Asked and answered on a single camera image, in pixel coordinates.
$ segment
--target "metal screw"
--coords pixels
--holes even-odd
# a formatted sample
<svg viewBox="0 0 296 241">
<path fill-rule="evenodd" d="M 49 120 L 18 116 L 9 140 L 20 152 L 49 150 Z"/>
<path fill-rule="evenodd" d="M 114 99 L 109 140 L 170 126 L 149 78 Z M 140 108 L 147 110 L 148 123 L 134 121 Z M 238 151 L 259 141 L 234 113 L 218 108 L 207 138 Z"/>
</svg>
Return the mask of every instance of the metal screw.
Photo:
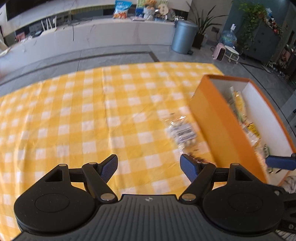
<svg viewBox="0 0 296 241">
<path fill-rule="evenodd" d="M 112 193 L 104 193 L 101 195 L 101 199 L 104 201 L 112 201 L 115 198 L 115 195 Z"/>
<path fill-rule="evenodd" d="M 196 199 L 196 196 L 194 194 L 192 194 L 192 193 L 186 193 L 186 194 L 182 195 L 182 199 L 184 201 L 193 201 L 193 200 Z"/>
</svg>

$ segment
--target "gray cabinet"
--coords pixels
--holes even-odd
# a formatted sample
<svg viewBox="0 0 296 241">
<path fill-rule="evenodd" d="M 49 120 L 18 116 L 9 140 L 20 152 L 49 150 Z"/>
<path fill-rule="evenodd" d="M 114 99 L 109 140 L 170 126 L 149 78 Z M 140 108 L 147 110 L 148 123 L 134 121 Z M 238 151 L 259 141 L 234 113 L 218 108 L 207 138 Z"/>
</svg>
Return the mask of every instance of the gray cabinet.
<svg viewBox="0 0 296 241">
<path fill-rule="evenodd" d="M 267 64 L 274 54 L 280 37 L 267 24 L 261 22 L 255 35 L 254 42 L 244 54 Z"/>
</svg>

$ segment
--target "table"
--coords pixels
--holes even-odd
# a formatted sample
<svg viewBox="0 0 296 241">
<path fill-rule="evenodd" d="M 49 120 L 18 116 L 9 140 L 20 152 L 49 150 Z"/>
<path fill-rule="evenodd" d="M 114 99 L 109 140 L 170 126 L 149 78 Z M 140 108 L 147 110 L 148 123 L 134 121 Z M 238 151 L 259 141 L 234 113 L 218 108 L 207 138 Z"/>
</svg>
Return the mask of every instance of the table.
<svg viewBox="0 0 296 241">
<path fill-rule="evenodd" d="M 186 115 L 199 137 L 196 156 L 213 161 L 188 103 L 212 64 L 150 63 L 90 69 L 0 98 L 0 240 L 20 231 L 17 197 L 60 163 L 79 168 L 119 159 L 108 185 L 127 194 L 176 194 L 189 185 L 164 119 Z"/>
<path fill-rule="evenodd" d="M 233 60 L 237 64 L 239 60 L 239 53 L 235 49 L 227 45 L 225 45 L 225 48 L 227 50 L 225 56 L 228 58 L 228 62 L 231 62 L 231 60 Z"/>
</svg>

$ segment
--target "black screen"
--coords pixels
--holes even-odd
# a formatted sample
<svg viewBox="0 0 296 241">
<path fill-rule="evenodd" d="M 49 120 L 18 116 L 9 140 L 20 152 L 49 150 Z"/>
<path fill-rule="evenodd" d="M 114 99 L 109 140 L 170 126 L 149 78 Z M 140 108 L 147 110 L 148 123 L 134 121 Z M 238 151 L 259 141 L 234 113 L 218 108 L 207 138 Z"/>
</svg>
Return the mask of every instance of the black screen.
<svg viewBox="0 0 296 241">
<path fill-rule="evenodd" d="M 6 3 L 7 20 L 47 1 L 50 0 L 9 0 Z"/>
</svg>

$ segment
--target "stuffed toy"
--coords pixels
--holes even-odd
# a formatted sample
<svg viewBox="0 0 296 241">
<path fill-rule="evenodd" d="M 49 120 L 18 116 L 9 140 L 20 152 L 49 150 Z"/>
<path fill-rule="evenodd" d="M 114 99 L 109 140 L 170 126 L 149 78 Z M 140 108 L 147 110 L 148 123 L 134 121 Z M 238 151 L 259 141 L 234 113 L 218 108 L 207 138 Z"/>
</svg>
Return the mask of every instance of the stuffed toy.
<svg viewBox="0 0 296 241">
<path fill-rule="evenodd" d="M 156 3 L 156 0 L 146 0 L 145 5 L 149 7 L 155 7 Z"/>
</svg>

